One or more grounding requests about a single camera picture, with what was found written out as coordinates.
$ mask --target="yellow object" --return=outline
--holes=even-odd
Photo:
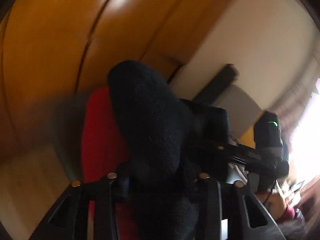
[[[256,148],[256,144],[253,140],[253,125],[250,126],[246,132],[240,137],[240,141],[251,148]]]

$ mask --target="gray object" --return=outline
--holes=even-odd
[[[261,108],[241,88],[230,85],[216,100],[215,107],[228,112],[230,132],[241,137],[261,114]]]
[[[248,180],[250,181],[250,189],[253,193],[258,191],[260,176],[257,173],[249,173]]]

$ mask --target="green light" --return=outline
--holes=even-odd
[[[278,124],[276,122],[268,122],[268,123],[273,123],[276,127],[278,127]]]

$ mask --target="white wall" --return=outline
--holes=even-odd
[[[307,63],[316,32],[296,0],[234,0],[171,87],[192,99],[233,63],[240,73],[236,85],[268,108]]]

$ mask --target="screw head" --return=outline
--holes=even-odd
[[[198,174],[199,179],[208,179],[210,178],[208,173],[201,172]]]
[[[107,178],[108,178],[108,179],[115,179],[116,177],[118,177],[118,175],[117,175],[115,172],[110,172],[110,173],[107,175]]]
[[[80,185],[81,185],[81,181],[79,180],[74,180],[73,182],[71,182],[72,187],[79,187]]]

